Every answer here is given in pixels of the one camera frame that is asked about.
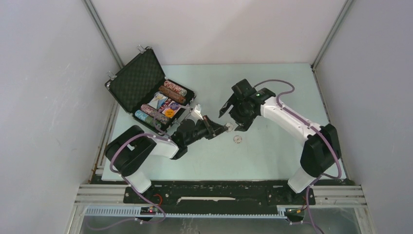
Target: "gray wall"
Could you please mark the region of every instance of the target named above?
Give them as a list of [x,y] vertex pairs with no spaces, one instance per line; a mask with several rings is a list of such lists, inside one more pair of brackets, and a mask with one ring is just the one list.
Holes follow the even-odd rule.
[[0,233],[63,233],[116,63],[81,0],[0,1]]
[[357,0],[317,69],[378,233],[411,233],[413,1]]

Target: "red wire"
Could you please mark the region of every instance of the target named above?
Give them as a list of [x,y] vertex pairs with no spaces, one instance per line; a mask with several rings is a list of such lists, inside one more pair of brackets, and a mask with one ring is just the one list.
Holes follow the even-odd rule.
[[159,204],[158,204],[158,206],[160,206],[161,204],[162,204],[162,201],[163,201],[163,199],[162,199],[162,197],[159,195],[159,194],[155,194],[155,195],[153,195],[153,196],[158,196],[159,197]]

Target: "metal frame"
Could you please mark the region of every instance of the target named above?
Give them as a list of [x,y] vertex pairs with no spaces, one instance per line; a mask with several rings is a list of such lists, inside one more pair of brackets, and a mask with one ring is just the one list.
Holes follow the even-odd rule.
[[[109,37],[108,32],[106,31],[95,7],[92,4],[91,0],[83,0],[85,5],[90,12],[93,20],[95,21],[104,41],[106,42],[107,46],[109,47],[114,59],[116,60],[117,64],[120,68],[124,66],[122,60],[117,53],[115,46],[112,40]],[[324,44],[322,45],[317,57],[315,58],[312,69],[313,72],[316,70],[319,62],[321,61],[326,49],[330,45],[331,40],[335,36],[336,32],[338,31],[339,27],[341,26],[342,21],[344,20],[345,16],[349,12],[354,0],[347,0],[343,5],[343,8],[340,11],[330,33],[328,34]],[[319,83],[317,81],[317,75],[314,72],[315,80],[317,86],[319,88]],[[106,124],[105,132],[102,136],[100,141],[100,146],[98,147],[98,152],[96,155],[96,163],[93,165],[91,177],[94,175],[102,175],[103,167],[104,167],[104,148],[109,143],[109,140],[112,136],[114,123],[116,120],[116,115],[118,113],[119,105],[114,102],[112,105],[111,112],[108,117],[108,121]],[[70,219],[68,225],[66,227],[66,234],[78,234],[81,231],[81,226],[83,222],[83,218],[86,213],[87,209],[91,206],[102,206],[107,209],[119,209],[121,207],[124,208],[135,208],[135,207],[142,207],[148,206],[148,204],[124,204],[123,203],[123,196],[125,191],[126,185],[96,185],[96,184],[83,184],[79,187],[79,191],[77,193]],[[316,199],[316,204],[311,206],[312,208],[354,208],[354,211],[357,216],[358,225],[360,227],[361,234],[376,234],[376,231],[373,226],[373,221],[371,215],[369,213],[366,200],[364,198],[364,193],[361,186],[313,186],[314,195]],[[281,211],[281,215],[283,215],[282,211],[288,208],[298,208],[298,206],[277,206],[279,211]]]

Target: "table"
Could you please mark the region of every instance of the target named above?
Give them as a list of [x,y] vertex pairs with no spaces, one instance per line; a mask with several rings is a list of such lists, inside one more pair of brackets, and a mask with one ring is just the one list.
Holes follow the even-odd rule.
[[[294,84],[294,93],[285,95],[285,104],[306,118],[321,125],[328,123],[316,81],[309,64],[220,64],[220,65],[167,65],[162,66],[167,78],[176,81],[197,94],[192,107],[202,105],[202,114],[219,124],[234,120],[228,113],[218,118],[219,109],[232,94],[231,87],[242,79],[251,85],[271,79],[284,79]],[[266,87],[278,94],[290,89],[285,84],[270,82]],[[119,108],[112,139],[132,125],[148,128],[134,120]],[[177,126],[168,132],[172,134]],[[235,143],[234,137],[242,142]],[[224,133],[212,140],[201,139],[188,147],[188,152],[179,160],[151,156],[142,168],[152,180],[268,180],[289,179],[300,166],[302,147],[284,129],[263,117],[257,117],[247,132]],[[109,170],[107,160],[102,180],[121,180]],[[337,175],[333,165],[327,173]]]

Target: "white wall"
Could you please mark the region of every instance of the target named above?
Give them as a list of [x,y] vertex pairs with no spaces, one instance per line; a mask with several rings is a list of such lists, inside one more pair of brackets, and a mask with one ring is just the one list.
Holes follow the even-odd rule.
[[312,63],[345,0],[94,0],[124,63]]
[[0,233],[63,233],[117,66],[80,0],[0,3]]
[[412,233],[413,1],[357,0],[318,77],[379,234]]

